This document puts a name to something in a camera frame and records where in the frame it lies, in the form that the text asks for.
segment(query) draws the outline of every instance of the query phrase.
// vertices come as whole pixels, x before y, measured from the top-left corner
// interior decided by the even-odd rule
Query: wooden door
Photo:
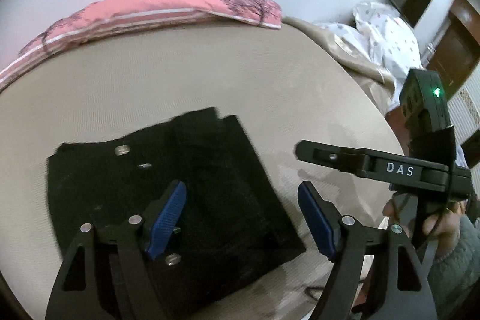
[[[480,45],[466,27],[453,19],[427,69],[437,71],[449,99],[465,83],[480,58]]]
[[[480,129],[462,144],[466,164],[473,168],[480,163]]]

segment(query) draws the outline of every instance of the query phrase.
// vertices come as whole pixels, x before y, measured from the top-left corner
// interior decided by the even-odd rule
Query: tree pattern
[[[47,50],[47,37],[49,36],[49,34],[56,28],[61,28],[65,25],[71,25],[73,24],[75,21],[78,21],[79,19],[82,18],[82,14],[83,12],[85,11],[86,7],[84,7],[82,10],[78,10],[78,12],[76,13],[73,13],[71,16],[68,16],[66,18],[62,18],[60,20],[58,20],[57,22],[53,23],[52,25],[50,25],[47,30],[45,30],[43,33],[40,33],[38,36],[36,36],[32,41],[30,41],[26,46],[24,46],[21,51],[18,53],[19,56],[23,56],[25,53],[27,53],[31,46],[32,45],[38,45],[38,40],[41,41],[42,43],[42,47],[44,49],[44,51],[49,54],[48,50]]]
[[[261,25],[265,19],[281,17],[280,6],[271,0],[220,0],[237,16],[251,18],[254,14],[259,17]]]

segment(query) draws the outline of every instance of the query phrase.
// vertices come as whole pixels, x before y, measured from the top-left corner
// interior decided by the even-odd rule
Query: black cable
[[[361,279],[358,284],[360,285],[361,283],[364,283],[365,282],[365,278]],[[312,300],[314,301],[318,301],[318,298],[314,296],[314,294],[312,293],[313,291],[315,292],[321,292],[325,290],[325,286],[307,286],[305,288],[305,294],[310,297]]]
[[[433,228],[431,229],[430,233],[425,237],[425,240],[423,240],[422,244],[420,244],[418,246],[418,248],[424,246],[426,243],[428,243],[431,238],[434,236],[435,234],[435,231],[438,229],[438,226],[440,225],[440,222],[442,221],[443,219],[443,216],[445,216],[445,212],[446,212],[447,208],[443,208],[440,213],[438,214],[438,219],[437,221],[435,221],[435,224],[433,225]]]

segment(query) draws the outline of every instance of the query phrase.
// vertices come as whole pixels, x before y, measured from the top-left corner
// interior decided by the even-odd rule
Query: beige blanket
[[[331,264],[299,210],[299,183],[311,180],[341,213],[371,226],[390,192],[299,162],[295,144],[401,148],[360,87],[301,31],[218,22],[89,43],[0,94],[0,270],[34,320],[45,316],[61,264],[46,204],[47,157],[63,142],[114,139],[208,106],[239,117],[308,249],[194,319],[298,320],[313,308],[303,288],[324,283]]]
[[[282,22],[305,33],[337,60],[385,116],[395,89],[394,78],[388,70],[370,62],[356,48],[327,29],[289,16]]]

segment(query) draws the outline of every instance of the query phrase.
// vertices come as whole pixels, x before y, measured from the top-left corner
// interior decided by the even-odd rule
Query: blue gripper pad
[[[183,182],[177,182],[173,190],[167,190],[164,196],[167,197],[165,206],[160,211],[149,232],[150,242],[146,253],[152,260],[161,255],[167,247],[173,228],[175,228],[175,224],[185,206],[187,188]]]
[[[298,186],[298,205],[305,217],[305,221],[314,237],[321,254],[333,262],[337,255],[337,245],[340,235],[338,219],[341,214],[328,201],[324,201],[310,181],[304,181]]]

